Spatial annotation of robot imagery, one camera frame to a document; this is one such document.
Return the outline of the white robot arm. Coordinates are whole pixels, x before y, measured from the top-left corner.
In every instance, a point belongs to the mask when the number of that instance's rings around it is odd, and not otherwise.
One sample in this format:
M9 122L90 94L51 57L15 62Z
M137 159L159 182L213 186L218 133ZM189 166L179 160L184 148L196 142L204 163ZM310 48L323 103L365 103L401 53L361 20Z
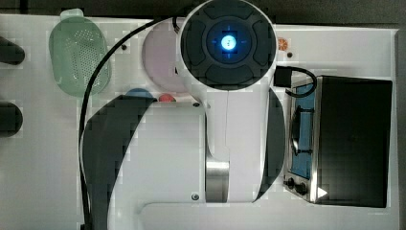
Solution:
M279 175L285 130L271 88L278 51L271 20L245 0L209 0L188 14L176 49L178 74L205 111L203 147L126 161L155 102L149 97L121 95L81 119L88 192L80 230L143 230L148 204L254 202Z

